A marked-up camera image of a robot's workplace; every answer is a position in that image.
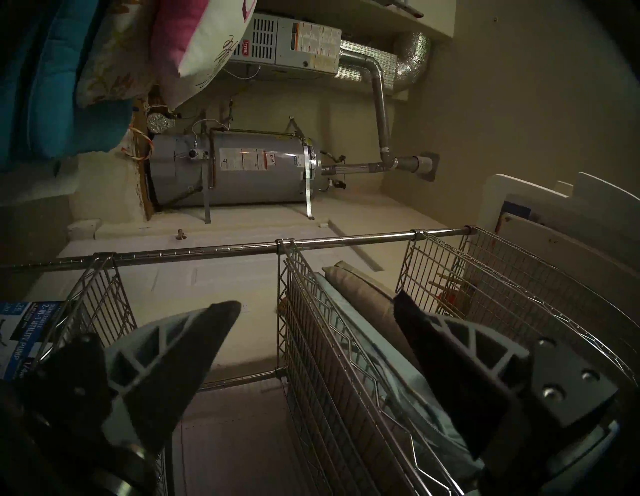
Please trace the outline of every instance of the floral pillow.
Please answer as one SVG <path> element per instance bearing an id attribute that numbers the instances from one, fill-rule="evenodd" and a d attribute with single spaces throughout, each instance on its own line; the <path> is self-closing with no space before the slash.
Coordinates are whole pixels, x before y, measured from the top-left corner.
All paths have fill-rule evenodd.
<path id="1" fill-rule="evenodd" d="M 76 104 L 146 96 L 155 82 L 149 38 L 158 0 L 112 0 L 76 87 Z"/>

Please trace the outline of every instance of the aluminum foil duct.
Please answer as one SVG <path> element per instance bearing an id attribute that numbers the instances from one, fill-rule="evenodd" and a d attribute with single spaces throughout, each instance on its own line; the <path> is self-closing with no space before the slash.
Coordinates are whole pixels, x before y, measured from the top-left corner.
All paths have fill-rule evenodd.
<path id="1" fill-rule="evenodd" d="M 169 119 L 164 115 L 154 112 L 147 117 L 147 127 L 154 134 L 162 134 L 167 129 L 175 126 L 175 119 Z"/>
<path id="2" fill-rule="evenodd" d="M 431 40 L 423 33 L 405 33 L 396 38 L 394 52 L 397 55 L 397 70 L 394 93 L 407 89 L 424 73 L 430 48 Z"/>
<path id="3" fill-rule="evenodd" d="M 384 72 L 385 93 L 395 92 L 397 56 L 366 45 L 359 45 L 358 43 L 346 42 L 344 40 L 340 41 L 340 48 L 368 55 L 376 59 Z M 342 63 L 338 65 L 338 73 L 335 75 L 335 78 L 371 85 L 371 76 L 368 71 L 357 67 L 347 67 Z"/>

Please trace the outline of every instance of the gray exhaust pipe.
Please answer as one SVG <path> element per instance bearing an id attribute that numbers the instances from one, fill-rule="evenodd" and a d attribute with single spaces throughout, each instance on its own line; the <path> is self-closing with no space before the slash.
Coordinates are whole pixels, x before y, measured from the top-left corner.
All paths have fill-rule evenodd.
<path id="1" fill-rule="evenodd" d="M 434 167 L 434 154 L 424 156 L 396 157 L 391 151 L 387 106 L 385 104 L 385 80 L 382 68 L 376 59 L 368 55 L 340 49 L 340 62 L 353 67 L 360 67 L 371 73 L 373 101 L 376 106 L 376 122 L 378 124 L 378 143 L 380 144 L 380 162 L 365 164 L 323 164 L 322 175 L 355 174 L 386 172 L 398 169 L 417 173 L 421 178 L 431 179 Z"/>

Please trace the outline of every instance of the water heater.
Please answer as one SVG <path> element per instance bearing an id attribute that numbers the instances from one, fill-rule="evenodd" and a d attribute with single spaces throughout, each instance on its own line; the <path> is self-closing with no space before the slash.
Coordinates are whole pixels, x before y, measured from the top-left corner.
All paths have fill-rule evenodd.
<path id="1" fill-rule="evenodd" d="M 161 205 L 203 205 L 205 194 L 211 205 L 304 202 L 328 183 L 316 177 L 312 141 L 292 134 L 211 131 L 197 142 L 193 134 L 158 134 L 154 147 L 151 178 Z"/>

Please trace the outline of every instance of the floor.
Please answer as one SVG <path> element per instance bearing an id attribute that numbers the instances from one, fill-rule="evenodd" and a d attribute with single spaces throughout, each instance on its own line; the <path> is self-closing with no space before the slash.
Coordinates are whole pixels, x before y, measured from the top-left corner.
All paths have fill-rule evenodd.
<path id="1" fill-rule="evenodd" d="M 310 495 L 279 379 L 200 391 L 173 435 L 176 496 Z"/>

